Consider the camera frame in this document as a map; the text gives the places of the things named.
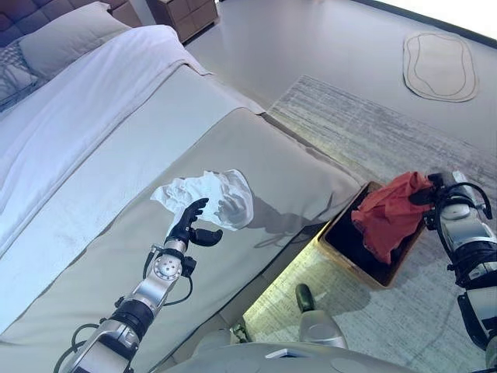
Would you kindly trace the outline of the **robot right five-finger hand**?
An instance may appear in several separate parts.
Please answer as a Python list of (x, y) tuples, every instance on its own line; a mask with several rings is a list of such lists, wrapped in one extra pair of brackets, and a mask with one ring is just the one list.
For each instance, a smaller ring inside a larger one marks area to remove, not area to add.
[(427, 176), (431, 186), (424, 187), (418, 192), (412, 193), (408, 200), (415, 206), (435, 207), (442, 200), (462, 199), (470, 200), (468, 192), (463, 186), (456, 186), (447, 191), (447, 188), (458, 183), (465, 182), (465, 176), (459, 171), (432, 173)]

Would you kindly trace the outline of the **robot left five-finger hand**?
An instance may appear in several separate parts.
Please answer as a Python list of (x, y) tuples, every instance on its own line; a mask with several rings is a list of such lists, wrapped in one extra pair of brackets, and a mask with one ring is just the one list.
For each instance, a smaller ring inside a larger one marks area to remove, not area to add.
[(172, 227), (169, 234), (166, 236), (165, 242), (179, 240), (186, 246), (190, 243), (202, 246), (211, 247), (217, 245), (223, 236), (223, 231), (210, 231), (202, 228), (194, 228), (192, 224), (198, 220), (198, 217), (203, 213), (203, 209), (209, 202), (208, 198), (200, 198), (192, 202), (182, 213), (179, 221)]

